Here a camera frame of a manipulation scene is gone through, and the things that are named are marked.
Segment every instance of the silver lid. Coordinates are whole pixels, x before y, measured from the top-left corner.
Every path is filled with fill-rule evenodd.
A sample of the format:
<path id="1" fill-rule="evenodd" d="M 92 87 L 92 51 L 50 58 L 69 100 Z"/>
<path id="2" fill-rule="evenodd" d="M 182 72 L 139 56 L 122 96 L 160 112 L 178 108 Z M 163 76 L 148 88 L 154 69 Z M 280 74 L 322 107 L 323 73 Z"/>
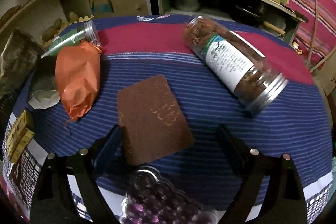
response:
<path id="1" fill-rule="evenodd" d="M 280 73 L 251 104 L 246 106 L 245 110 L 253 116 L 258 115 L 279 95 L 287 84 L 288 80 Z"/>
<path id="2" fill-rule="evenodd" d="M 93 42 L 94 45 L 101 46 L 96 25 L 92 20 L 84 23 L 84 32 L 88 42 Z"/>

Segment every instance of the brown food in jar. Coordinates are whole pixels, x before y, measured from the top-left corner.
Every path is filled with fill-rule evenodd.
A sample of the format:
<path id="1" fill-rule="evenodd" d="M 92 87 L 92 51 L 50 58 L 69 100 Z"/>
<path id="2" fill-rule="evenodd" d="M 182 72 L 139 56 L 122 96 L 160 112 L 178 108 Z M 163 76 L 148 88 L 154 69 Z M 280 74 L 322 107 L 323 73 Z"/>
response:
<path id="1" fill-rule="evenodd" d="M 185 44 L 196 50 L 195 52 L 203 52 L 214 34 L 223 37 L 254 64 L 234 90 L 234 95 L 244 105 L 252 103 L 279 73 L 271 68 L 265 57 L 236 37 L 228 28 L 207 17 L 198 17 L 189 23 L 184 32 Z"/>

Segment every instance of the metal screw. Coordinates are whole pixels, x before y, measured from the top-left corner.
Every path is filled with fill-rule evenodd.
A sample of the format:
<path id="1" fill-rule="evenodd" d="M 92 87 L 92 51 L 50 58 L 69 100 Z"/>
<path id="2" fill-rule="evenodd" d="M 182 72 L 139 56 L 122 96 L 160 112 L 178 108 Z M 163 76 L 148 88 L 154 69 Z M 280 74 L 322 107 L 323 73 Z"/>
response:
<path id="1" fill-rule="evenodd" d="M 283 156 L 283 158 L 285 159 L 285 160 L 290 160 L 291 159 L 291 156 L 290 156 L 290 154 L 283 154 L 282 155 Z"/>
<path id="2" fill-rule="evenodd" d="M 250 150 L 250 153 L 251 153 L 253 156 L 257 156 L 257 155 L 259 155 L 259 151 L 258 151 L 258 149 L 255 149 L 255 148 L 252 148 L 252 149 Z"/>
<path id="3" fill-rule="evenodd" d="M 48 160 L 52 160 L 53 158 L 55 158 L 55 153 L 50 153 L 47 156 Z"/>
<path id="4" fill-rule="evenodd" d="M 79 153 L 84 156 L 89 152 L 89 150 L 87 148 L 82 148 L 81 150 L 79 150 Z"/>

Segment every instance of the jar label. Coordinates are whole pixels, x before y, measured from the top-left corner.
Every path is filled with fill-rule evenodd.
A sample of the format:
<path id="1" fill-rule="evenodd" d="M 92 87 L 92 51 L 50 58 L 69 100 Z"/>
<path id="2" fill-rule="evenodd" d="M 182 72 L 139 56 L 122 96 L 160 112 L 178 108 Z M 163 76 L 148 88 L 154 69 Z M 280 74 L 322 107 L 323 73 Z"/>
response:
<path id="1" fill-rule="evenodd" d="M 203 50 L 205 63 L 233 92 L 253 63 L 218 34 L 214 34 Z"/>

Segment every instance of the clear plastic jar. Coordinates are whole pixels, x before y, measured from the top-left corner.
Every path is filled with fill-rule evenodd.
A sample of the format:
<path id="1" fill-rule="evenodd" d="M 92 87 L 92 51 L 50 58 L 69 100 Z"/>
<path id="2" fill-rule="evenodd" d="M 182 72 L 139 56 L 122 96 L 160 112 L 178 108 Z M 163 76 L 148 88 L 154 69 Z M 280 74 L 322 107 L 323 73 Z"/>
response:
<path id="1" fill-rule="evenodd" d="M 79 45 L 82 39 L 87 42 L 92 42 L 95 46 L 101 47 L 99 35 L 92 20 L 85 22 L 83 25 L 77 26 L 63 36 L 55 39 L 49 45 L 49 51 L 42 54 L 41 58 L 49 55 L 57 56 L 61 49 L 68 46 Z"/>
<path id="2" fill-rule="evenodd" d="M 195 16 L 184 31 L 184 39 L 253 116 L 288 83 L 260 51 L 210 17 Z"/>

